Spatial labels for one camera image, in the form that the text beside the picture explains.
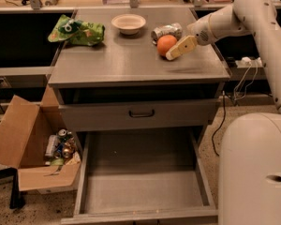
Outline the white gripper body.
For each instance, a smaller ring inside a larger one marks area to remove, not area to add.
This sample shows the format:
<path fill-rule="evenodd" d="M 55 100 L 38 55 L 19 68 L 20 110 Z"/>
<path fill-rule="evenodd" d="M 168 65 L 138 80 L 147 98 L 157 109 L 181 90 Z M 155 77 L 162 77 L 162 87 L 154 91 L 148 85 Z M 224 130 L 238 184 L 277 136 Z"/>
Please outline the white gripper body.
<path fill-rule="evenodd" d="M 189 34 L 195 37 L 200 46 L 206 46 L 213 42 L 213 36 L 207 22 L 197 20 L 189 24 L 186 28 Z"/>

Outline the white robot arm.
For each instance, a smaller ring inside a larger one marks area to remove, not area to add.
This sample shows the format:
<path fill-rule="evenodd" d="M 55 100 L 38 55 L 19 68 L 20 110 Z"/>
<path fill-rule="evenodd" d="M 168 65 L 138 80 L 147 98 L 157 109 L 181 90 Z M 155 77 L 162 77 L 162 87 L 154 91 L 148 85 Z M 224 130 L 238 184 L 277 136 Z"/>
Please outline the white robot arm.
<path fill-rule="evenodd" d="M 239 83 L 260 82 L 273 98 L 274 113 L 236 118 L 221 142 L 218 225 L 281 225 L 281 26 L 273 0 L 234 0 L 188 25 L 188 36 L 166 53 L 174 60 L 222 38 L 250 36 L 258 58 L 254 73 L 242 65 Z"/>

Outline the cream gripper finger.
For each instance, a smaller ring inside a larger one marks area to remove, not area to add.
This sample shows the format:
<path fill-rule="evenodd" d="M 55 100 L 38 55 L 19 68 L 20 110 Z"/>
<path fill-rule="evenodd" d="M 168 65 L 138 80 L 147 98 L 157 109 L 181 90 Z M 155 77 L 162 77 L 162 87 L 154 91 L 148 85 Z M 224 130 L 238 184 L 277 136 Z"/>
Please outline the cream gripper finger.
<path fill-rule="evenodd" d="M 173 45 L 167 52 L 166 58 L 174 60 L 185 53 L 193 51 L 198 45 L 197 39 L 194 36 L 182 37 L 175 45 Z"/>

